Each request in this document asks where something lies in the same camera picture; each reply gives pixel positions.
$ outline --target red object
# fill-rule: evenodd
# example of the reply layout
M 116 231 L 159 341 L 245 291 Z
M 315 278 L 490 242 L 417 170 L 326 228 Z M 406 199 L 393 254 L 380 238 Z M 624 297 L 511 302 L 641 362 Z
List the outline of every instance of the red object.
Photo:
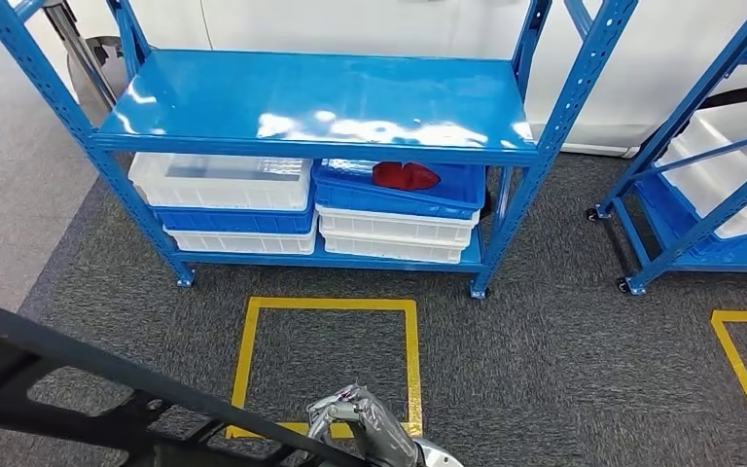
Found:
M 396 190 L 427 190 L 440 183 L 440 176 L 418 163 L 380 162 L 373 166 L 373 183 Z

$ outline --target stacked bins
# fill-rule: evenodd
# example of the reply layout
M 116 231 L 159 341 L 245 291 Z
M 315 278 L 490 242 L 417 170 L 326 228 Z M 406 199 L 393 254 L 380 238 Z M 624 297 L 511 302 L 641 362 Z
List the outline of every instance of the stacked bins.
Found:
M 440 182 L 428 190 L 378 187 L 376 162 L 323 160 L 313 168 L 325 250 L 399 260 L 459 263 L 484 203 L 480 165 L 428 164 Z
M 128 173 L 181 250 L 308 255 L 310 160 L 139 153 Z
M 657 166 L 676 162 L 747 138 L 747 102 L 697 111 L 689 126 L 671 141 Z M 663 172 L 661 183 L 642 184 L 645 198 L 666 199 L 666 212 L 679 212 L 671 225 L 677 235 L 710 213 L 747 181 L 747 146 L 713 159 Z M 667 194 L 652 191 L 670 192 Z M 678 205 L 668 206 L 676 199 Z M 747 241 L 747 206 L 695 248 L 694 253 L 716 251 Z

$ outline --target robotic hand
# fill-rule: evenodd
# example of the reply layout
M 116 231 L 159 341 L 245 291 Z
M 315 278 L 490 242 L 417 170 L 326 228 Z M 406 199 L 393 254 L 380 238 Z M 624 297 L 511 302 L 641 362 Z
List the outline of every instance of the robotic hand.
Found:
M 350 384 L 307 406 L 307 436 L 331 443 L 331 424 L 350 426 L 359 451 L 373 467 L 462 467 L 431 442 L 413 440 L 399 420 L 365 386 Z

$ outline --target carpet floor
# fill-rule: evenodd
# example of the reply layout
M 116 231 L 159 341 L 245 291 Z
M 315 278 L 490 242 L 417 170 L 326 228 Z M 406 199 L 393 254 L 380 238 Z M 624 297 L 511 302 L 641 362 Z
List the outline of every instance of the carpet floor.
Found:
M 747 274 L 669 274 L 621 294 L 611 243 L 583 211 L 626 164 L 561 156 L 482 302 L 467 275 L 428 272 L 202 266 L 180 289 L 98 182 L 19 313 L 230 400 L 250 297 L 413 299 L 424 434 L 465 465 L 747 466 L 747 398 L 709 322 L 747 309 Z M 303 421 L 309 401 L 358 378 L 405 416 L 405 334 L 399 313 L 263 309 L 246 406 Z M 747 367 L 747 324 L 729 334 Z M 62 371 L 33 396 L 96 411 L 118 389 Z M 0 432 L 0 465 L 118 459 Z

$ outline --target shelf rack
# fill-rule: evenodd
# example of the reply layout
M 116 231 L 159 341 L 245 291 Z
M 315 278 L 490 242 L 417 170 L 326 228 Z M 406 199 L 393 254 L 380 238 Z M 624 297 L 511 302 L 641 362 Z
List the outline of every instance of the shelf rack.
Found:
M 155 50 L 129 0 L 107 3 L 130 83 L 117 102 L 95 76 L 100 67 L 88 74 L 112 109 L 98 128 L 23 25 L 43 10 L 90 72 L 92 58 L 79 54 L 84 40 L 64 0 L 23 0 L 15 9 L 0 0 L 0 40 L 180 286 L 193 283 L 192 264 L 206 263 L 442 270 L 474 273 L 471 296 L 481 299 L 637 0 L 605 0 L 594 20 L 582 0 L 565 0 L 583 44 L 538 142 L 523 103 L 548 0 L 531 2 L 510 60 Z M 490 242 L 483 244 L 477 227 L 457 265 L 331 254 L 322 242 L 309 256 L 199 253 L 176 248 L 114 160 L 134 151 L 468 163 L 499 166 L 501 175 Z M 515 168 L 522 176 L 511 193 Z
M 664 171 L 745 147 L 747 139 L 681 161 L 655 165 L 655 161 L 664 154 L 672 138 L 680 132 L 703 100 L 738 65 L 747 65 L 747 19 L 671 117 L 646 142 L 606 197 L 586 212 L 590 221 L 610 219 L 612 212 L 615 212 L 622 222 L 640 264 L 635 274 L 618 280 L 618 287 L 624 293 L 645 294 L 646 285 L 669 270 L 747 272 L 747 235 L 722 240 L 719 244 L 707 242 L 703 246 L 704 239 L 747 205 L 747 181 L 702 219 L 681 222 L 677 208 L 686 207 L 680 206 L 680 200 L 674 198 L 659 179 Z M 623 203 L 623 199 L 632 193 L 636 195 L 658 240 L 661 251 L 654 258 L 649 257 Z

